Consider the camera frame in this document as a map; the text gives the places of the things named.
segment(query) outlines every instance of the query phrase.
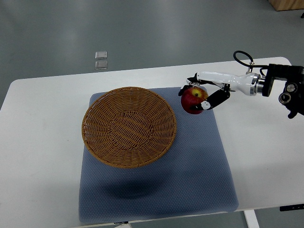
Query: white table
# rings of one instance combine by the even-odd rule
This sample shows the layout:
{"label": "white table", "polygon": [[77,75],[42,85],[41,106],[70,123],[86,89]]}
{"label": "white table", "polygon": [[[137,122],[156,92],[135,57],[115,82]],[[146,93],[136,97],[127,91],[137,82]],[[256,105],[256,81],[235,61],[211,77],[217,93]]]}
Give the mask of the white table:
{"label": "white table", "polygon": [[[290,64],[283,57],[255,63]],[[180,87],[202,70],[242,75],[247,68],[232,61],[14,81],[0,111],[0,227],[81,226],[81,123],[91,95],[124,86]],[[278,102],[283,87],[275,82],[270,97],[231,93],[214,109],[238,210],[304,203],[304,116],[287,118]]]}

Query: wicker basket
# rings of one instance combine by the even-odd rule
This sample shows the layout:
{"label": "wicker basket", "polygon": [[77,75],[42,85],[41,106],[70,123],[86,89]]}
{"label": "wicker basket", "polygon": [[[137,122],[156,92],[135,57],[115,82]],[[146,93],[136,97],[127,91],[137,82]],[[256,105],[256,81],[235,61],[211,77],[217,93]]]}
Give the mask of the wicker basket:
{"label": "wicker basket", "polygon": [[82,122],[87,149],[117,168],[136,168],[162,157],[176,135],[176,119],[158,94],[139,87],[112,90],[98,98]]}

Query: blue mat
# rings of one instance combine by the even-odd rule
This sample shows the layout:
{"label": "blue mat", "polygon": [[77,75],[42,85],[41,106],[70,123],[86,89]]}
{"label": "blue mat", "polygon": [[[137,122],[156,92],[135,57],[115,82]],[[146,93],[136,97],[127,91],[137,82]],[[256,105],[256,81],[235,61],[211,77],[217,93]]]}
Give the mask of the blue mat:
{"label": "blue mat", "polygon": [[[179,89],[151,89],[166,99],[177,119],[175,141],[159,160],[140,168],[119,169],[98,161],[85,147],[80,221],[122,222],[237,209],[231,171],[213,111],[186,113],[177,96]],[[102,94],[94,94],[90,104]]]}

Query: gray floor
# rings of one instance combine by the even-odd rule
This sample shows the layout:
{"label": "gray floor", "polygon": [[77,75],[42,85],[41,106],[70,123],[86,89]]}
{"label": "gray floor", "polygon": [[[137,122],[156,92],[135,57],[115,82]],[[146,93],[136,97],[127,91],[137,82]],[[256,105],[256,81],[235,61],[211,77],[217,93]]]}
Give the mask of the gray floor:
{"label": "gray floor", "polygon": [[[95,72],[99,50],[107,71],[230,61],[238,49],[303,66],[303,12],[267,0],[0,0],[0,105],[16,79]],[[303,214],[256,210],[261,228],[303,227]],[[247,227],[241,212],[134,227],[152,225]]]}

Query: apple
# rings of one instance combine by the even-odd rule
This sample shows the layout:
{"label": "apple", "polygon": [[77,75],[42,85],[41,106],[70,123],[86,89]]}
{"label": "apple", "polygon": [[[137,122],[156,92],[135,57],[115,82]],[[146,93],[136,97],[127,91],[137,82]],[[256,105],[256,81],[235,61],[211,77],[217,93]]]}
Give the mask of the apple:
{"label": "apple", "polygon": [[199,87],[191,87],[184,91],[181,96],[181,106],[183,109],[190,114],[200,114],[203,110],[192,110],[191,106],[198,105],[199,103],[205,101],[208,94],[205,90]]}

